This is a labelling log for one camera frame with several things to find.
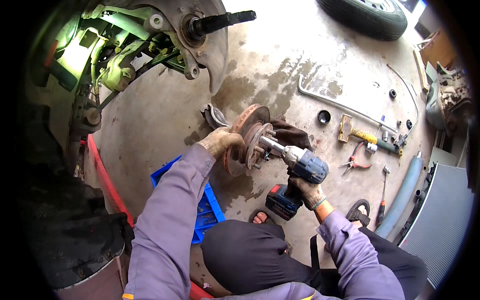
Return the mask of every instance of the cordless impact wrench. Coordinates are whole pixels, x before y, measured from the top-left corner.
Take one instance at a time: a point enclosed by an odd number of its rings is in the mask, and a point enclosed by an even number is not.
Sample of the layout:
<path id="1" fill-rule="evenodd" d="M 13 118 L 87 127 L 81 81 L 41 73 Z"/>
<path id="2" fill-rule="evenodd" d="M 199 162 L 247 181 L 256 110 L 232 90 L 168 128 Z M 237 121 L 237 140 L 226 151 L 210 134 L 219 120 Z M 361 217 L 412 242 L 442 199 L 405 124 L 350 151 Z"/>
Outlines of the cordless impact wrench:
<path id="1" fill-rule="evenodd" d="M 260 142 L 281 153 L 283 161 L 288 166 L 287 174 L 290 177 L 301 177 L 313 184 L 322 183 L 328 174 L 328 165 L 308 149 L 296 146 L 282 146 L 266 137 Z M 267 195 L 265 206 L 288 221 L 303 205 L 300 190 L 291 184 L 277 184 Z"/>

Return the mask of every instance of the sledgehammer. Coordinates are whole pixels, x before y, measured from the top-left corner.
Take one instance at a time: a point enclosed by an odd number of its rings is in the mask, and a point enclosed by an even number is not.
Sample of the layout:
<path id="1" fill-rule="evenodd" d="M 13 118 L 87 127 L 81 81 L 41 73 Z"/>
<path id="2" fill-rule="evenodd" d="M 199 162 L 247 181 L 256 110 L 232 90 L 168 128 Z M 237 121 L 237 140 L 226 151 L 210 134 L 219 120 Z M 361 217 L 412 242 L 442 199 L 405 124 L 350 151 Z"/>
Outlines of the sledgehammer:
<path id="1" fill-rule="evenodd" d="M 356 136 L 358 138 L 361 138 L 364 141 L 375 144 L 375 145 L 379 146 L 380 148 L 383 148 L 383 149 L 387 150 L 388 152 L 391 152 L 391 153 L 396 154 L 398 156 L 402 156 L 402 154 L 403 154 L 402 149 L 400 149 L 399 147 L 396 147 L 392 144 L 386 143 L 386 142 L 382 141 L 381 139 L 378 139 L 373 134 L 370 134 L 370 133 L 365 132 L 363 130 L 358 130 L 358 129 L 353 128 L 352 121 L 353 121 L 352 116 L 349 116 L 349 115 L 343 115 L 342 116 L 342 121 L 340 122 L 340 131 L 338 133 L 338 141 L 339 142 L 348 143 L 348 137 L 353 135 L 353 136 Z"/>

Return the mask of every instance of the tire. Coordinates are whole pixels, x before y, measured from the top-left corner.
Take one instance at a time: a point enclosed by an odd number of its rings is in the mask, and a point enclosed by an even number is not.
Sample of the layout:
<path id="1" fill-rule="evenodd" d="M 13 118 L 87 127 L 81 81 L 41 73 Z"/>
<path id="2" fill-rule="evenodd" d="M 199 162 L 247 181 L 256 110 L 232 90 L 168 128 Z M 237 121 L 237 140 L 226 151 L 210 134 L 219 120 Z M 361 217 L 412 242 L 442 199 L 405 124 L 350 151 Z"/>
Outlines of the tire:
<path id="1" fill-rule="evenodd" d="M 407 17 L 394 0 L 395 9 L 385 12 L 362 0 L 317 0 L 322 9 L 338 22 L 381 41 L 398 40 L 407 29 Z"/>

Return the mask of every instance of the concrete floor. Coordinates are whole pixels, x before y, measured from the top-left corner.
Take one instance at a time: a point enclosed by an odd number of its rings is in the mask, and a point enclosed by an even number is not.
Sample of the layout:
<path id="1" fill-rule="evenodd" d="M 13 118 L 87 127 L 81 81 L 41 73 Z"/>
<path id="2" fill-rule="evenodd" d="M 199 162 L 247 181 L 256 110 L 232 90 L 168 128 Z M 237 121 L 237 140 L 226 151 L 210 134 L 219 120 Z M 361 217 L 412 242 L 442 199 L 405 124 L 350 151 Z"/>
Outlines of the concrete floor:
<path id="1" fill-rule="evenodd" d="M 198 79 L 188 81 L 159 65 L 136 79 L 103 112 L 102 129 L 94 137 L 127 208 L 138 216 L 153 190 L 150 174 L 210 132 L 199 111 L 202 105 L 213 103 L 233 122 L 249 105 L 260 103 L 269 107 L 272 116 L 284 116 L 288 123 L 310 135 L 316 154 L 330 167 L 323 190 L 342 213 L 365 198 L 370 201 L 372 219 L 376 218 L 383 189 L 382 168 L 388 165 L 392 170 L 385 196 L 388 210 L 412 156 L 422 151 L 427 165 L 433 143 L 434 131 L 425 119 L 425 97 L 420 96 L 412 54 L 412 44 L 421 40 L 413 29 L 416 22 L 409 22 L 398 41 L 379 42 L 338 24 L 315 0 L 299 0 L 295 5 L 272 0 L 225 0 L 224 4 L 228 12 L 255 10 L 257 20 L 229 28 L 228 70 L 215 96 L 209 93 L 206 70 L 201 71 Z M 338 123 L 344 112 L 300 94 L 296 87 L 298 76 L 303 74 L 304 86 L 309 90 L 378 118 L 385 115 L 385 121 L 392 125 L 401 120 L 399 133 L 406 133 L 406 120 L 416 117 L 414 105 L 387 63 L 419 95 L 419 122 L 400 159 L 382 150 L 372 156 L 362 150 L 358 162 L 372 163 L 372 167 L 342 175 L 345 168 L 338 165 L 348 160 L 358 139 L 352 138 L 348 144 L 337 141 Z M 398 93 L 394 101 L 388 97 L 392 88 Z M 101 96 L 106 97 L 104 89 Z M 329 124 L 322 126 L 316 120 L 320 109 L 331 112 Z M 378 127 L 353 116 L 354 127 L 377 132 Z M 88 169 L 85 178 L 87 182 L 95 181 Z M 263 164 L 262 170 L 247 171 L 236 178 L 227 175 L 221 163 L 217 163 L 210 178 L 225 217 L 238 220 L 247 220 L 254 209 L 264 207 L 270 188 L 286 182 L 286 166 L 279 159 Z M 313 213 L 302 207 L 288 222 L 273 218 L 283 227 L 293 247 L 292 257 L 310 265 L 309 238 L 318 226 Z M 368 226 L 372 230 L 374 223 Z M 330 255 L 323 251 L 321 239 L 318 246 L 321 266 L 334 267 Z M 198 245 L 191 249 L 191 276 L 198 283 L 211 285 L 208 290 L 214 296 L 228 293 L 206 270 Z"/>

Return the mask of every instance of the hand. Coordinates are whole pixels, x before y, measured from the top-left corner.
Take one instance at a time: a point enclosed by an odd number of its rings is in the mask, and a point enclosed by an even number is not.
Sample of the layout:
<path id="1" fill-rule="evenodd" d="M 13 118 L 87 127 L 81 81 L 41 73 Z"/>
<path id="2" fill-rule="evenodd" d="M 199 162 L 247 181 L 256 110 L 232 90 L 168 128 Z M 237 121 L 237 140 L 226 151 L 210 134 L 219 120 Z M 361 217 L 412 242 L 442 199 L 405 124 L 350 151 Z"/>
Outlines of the hand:
<path id="1" fill-rule="evenodd" d="M 197 144 L 207 149 L 210 154 L 219 158 L 230 146 L 243 146 L 245 142 L 238 133 L 230 133 L 231 126 L 219 127 L 212 131 L 206 138 L 199 141 Z"/>
<path id="2" fill-rule="evenodd" d="M 300 190 L 303 203 L 309 210 L 314 210 L 327 198 L 320 184 L 308 183 L 300 177 L 289 178 L 288 183 Z"/>

